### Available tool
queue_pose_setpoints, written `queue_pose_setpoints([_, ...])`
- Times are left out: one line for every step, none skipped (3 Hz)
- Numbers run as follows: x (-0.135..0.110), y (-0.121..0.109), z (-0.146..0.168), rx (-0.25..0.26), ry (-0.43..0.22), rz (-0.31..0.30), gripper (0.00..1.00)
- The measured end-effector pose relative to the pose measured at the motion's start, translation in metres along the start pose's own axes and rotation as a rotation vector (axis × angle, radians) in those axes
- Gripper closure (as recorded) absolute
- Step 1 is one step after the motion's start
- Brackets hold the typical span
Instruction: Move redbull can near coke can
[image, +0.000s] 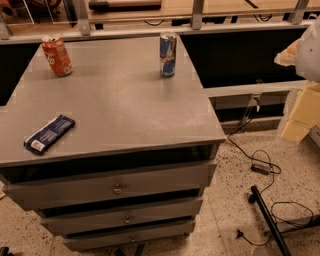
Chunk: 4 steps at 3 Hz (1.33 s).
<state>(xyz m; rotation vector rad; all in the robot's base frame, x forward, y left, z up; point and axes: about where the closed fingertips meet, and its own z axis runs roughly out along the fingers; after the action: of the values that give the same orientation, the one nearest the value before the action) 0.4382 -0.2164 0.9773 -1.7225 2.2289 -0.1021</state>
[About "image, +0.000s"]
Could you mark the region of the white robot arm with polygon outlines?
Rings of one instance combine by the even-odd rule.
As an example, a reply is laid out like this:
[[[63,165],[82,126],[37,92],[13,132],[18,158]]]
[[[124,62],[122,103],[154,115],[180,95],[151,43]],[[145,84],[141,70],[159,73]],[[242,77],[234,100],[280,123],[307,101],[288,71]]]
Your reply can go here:
[[[298,91],[281,132],[284,140],[300,143],[320,121],[320,17],[299,39],[278,53],[274,62],[294,66],[296,74],[308,81],[307,86]]]

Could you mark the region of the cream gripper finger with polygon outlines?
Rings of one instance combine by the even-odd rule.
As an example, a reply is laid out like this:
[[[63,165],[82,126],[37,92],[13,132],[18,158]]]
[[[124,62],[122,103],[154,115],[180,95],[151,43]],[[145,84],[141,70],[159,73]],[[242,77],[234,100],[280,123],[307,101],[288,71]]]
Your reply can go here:
[[[299,39],[291,43],[286,49],[278,53],[274,63],[281,66],[295,66]]]
[[[297,92],[280,137],[287,142],[299,144],[319,121],[320,83],[311,83]]]

